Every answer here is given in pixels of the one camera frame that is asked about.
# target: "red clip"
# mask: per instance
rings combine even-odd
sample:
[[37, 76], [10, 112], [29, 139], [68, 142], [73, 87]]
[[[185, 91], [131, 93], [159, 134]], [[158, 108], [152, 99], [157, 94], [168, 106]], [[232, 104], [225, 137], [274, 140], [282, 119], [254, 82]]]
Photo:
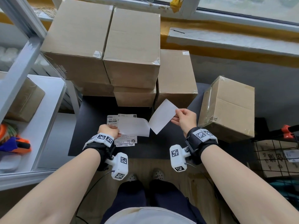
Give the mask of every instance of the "red clip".
[[283, 138], [287, 139], [287, 138], [294, 138], [294, 136], [292, 135], [292, 133], [289, 131], [289, 125], [284, 125], [283, 128], [281, 129], [281, 131], [283, 132]]

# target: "person's left hand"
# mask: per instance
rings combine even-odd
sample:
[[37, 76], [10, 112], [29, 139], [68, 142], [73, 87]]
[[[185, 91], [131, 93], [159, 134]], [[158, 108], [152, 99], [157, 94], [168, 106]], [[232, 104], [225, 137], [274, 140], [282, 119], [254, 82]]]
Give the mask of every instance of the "person's left hand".
[[103, 124], [100, 125], [97, 133], [106, 133], [114, 137], [114, 140], [119, 138], [121, 134], [119, 133], [119, 129], [116, 126]]

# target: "white shirt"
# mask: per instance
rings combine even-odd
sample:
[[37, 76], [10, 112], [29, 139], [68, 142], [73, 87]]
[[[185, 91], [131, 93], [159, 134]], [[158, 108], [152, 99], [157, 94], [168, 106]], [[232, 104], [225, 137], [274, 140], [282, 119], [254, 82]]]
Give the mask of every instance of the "white shirt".
[[196, 224], [190, 219], [158, 207], [126, 208], [112, 215], [105, 224]]

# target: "leg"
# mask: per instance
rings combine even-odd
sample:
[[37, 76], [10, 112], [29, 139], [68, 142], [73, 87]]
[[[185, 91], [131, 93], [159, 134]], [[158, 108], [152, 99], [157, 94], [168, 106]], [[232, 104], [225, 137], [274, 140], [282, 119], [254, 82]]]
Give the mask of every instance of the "leg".
[[189, 199], [174, 184], [154, 177], [150, 182], [150, 192], [153, 206], [178, 213], [197, 224], [206, 224], [198, 208], [190, 204]]
[[117, 191], [112, 206], [105, 212], [101, 220], [104, 224], [112, 215], [125, 208], [146, 207], [144, 187], [138, 180], [122, 183]]

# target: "hand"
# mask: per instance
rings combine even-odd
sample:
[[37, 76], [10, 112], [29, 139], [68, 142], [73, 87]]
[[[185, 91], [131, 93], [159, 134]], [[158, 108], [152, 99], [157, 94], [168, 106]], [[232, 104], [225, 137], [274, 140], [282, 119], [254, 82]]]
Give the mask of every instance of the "hand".
[[121, 134], [119, 133], [119, 129], [116, 126], [103, 124], [100, 125], [97, 133], [106, 133], [114, 137], [114, 140], [119, 138]]
[[180, 126], [184, 132], [184, 136], [187, 137], [189, 130], [197, 127], [196, 113], [186, 108], [176, 109], [176, 115], [171, 119], [171, 122]]

